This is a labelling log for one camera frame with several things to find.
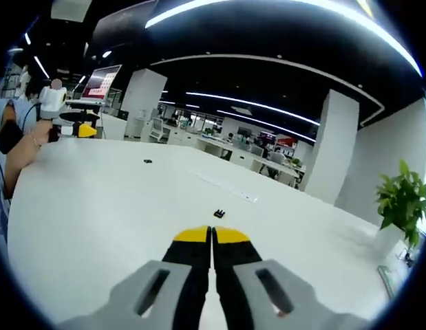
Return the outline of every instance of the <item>green leaves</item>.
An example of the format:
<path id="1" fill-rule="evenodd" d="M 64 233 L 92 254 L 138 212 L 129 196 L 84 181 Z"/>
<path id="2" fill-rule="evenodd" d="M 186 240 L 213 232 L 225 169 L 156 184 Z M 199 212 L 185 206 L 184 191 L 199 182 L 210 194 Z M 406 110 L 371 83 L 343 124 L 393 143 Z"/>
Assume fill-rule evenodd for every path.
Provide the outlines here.
<path id="1" fill-rule="evenodd" d="M 388 177 L 380 175 L 383 183 L 376 187 L 379 203 L 378 213 L 383 216 L 381 229 L 394 224 L 405 233 L 410 247 L 419 242 L 416 223 L 426 218 L 426 184 L 419 174 L 410 172 L 403 159 L 399 162 L 400 175 Z"/>

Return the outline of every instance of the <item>person's arm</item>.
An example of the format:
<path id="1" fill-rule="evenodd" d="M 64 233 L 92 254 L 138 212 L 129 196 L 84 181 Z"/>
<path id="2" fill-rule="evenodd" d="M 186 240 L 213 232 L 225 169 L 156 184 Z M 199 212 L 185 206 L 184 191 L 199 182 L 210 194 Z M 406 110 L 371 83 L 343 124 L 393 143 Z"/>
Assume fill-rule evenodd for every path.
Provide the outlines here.
<path id="1" fill-rule="evenodd" d="M 52 128 L 52 122 L 41 120 L 37 122 L 35 129 L 24 135 L 19 143 L 6 155 L 5 165 L 5 198 L 11 198 L 17 184 L 20 172 L 27 165 L 31 164 L 41 146 L 49 140 L 49 130 Z"/>

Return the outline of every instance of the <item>white flower pot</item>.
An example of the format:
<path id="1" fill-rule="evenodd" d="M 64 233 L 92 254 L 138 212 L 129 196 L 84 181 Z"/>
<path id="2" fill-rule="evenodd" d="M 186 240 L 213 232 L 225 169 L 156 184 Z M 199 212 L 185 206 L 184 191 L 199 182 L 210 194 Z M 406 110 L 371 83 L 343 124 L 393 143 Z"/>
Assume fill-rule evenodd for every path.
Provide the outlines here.
<path id="1" fill-rule="evenodd" d="M 404 232 L 393 223 L 376 233 L 373 249 L 381 258 L 386 258 L 399 240 L 403 241 Z"/>

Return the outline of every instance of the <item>black clip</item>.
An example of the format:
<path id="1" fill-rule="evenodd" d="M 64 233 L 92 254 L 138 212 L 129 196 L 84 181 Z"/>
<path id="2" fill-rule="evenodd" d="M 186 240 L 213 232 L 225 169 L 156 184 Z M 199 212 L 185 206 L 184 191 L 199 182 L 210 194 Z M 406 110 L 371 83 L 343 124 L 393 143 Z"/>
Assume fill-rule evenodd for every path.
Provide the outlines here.
<path id="1" fill-rule="evenodd" d="M 225 215 L 225 211 L 223 210 L 217 210 L 214 212 L 214 216 L 221 219 Z"/>

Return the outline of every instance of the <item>white pillar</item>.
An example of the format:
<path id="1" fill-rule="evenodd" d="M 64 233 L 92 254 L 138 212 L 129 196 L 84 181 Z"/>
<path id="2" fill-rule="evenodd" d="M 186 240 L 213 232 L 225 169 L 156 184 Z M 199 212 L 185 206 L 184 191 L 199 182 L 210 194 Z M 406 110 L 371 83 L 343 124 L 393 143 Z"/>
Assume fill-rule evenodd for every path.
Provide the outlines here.
<path id="1" fill-rule="evenodd" d="M 166 82 L 167 77 L 148 69 L 135 71 L 131 75 L 121 105 L 121 110 L 129 113 L 126 135 L 133 134 L 136 127 L 135 118 L 150 120 L 152 111 L 158 108 L 159 99 Z"/>
<path id="2" fill-rule="evenodd" d="M 300 190 L 329 204 L 335 203 L 352 159 L 358 116 L 357 101 L 329 91 Z"/>

